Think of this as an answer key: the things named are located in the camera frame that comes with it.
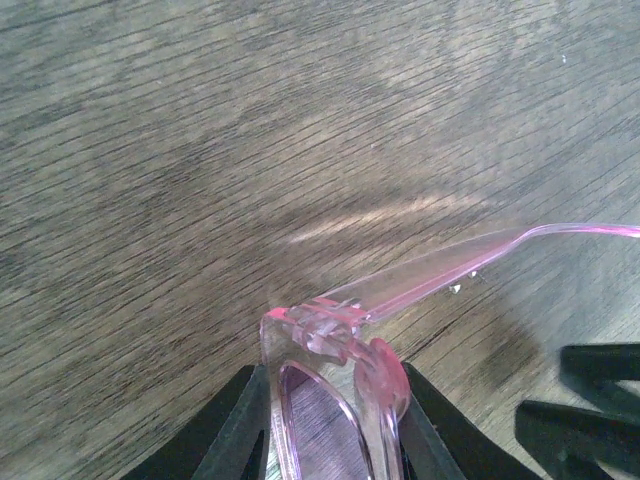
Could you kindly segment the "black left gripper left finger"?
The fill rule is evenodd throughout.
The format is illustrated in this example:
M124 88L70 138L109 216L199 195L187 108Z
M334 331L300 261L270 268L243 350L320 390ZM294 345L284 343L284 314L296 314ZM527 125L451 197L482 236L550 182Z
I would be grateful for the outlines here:
M259 480L266 475L270 390L263 365L242 367L126 480Z

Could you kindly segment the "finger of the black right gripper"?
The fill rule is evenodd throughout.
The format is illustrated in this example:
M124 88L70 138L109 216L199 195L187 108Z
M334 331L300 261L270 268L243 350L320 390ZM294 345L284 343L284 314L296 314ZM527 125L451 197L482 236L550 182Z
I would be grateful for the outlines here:
M620 385L639 381L639 344L567 345L559 353L560 379L585 399L638 400Z
M525 400L515 437L554 479L609 479L602 464L639 477L639 424L620 415Z

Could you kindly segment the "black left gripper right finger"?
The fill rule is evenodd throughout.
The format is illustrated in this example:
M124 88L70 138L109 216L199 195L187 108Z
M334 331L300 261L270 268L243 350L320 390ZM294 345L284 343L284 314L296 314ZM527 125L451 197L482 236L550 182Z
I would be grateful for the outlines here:
M406 479L539 480L495 444L410 363L411 402L399 422Z

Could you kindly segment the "pink sunglasses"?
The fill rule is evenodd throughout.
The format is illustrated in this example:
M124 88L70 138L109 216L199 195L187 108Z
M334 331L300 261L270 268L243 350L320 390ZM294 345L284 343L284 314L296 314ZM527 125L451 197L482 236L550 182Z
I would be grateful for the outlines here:
M577 223L499 230L266 313L261 350L271 397L270 437L282 477L406 479L398 425L411 388L404 362L374 336L374 326L529 239L580 233L633 238L639 230ZM585 400L587 410L639 424L639 399Z

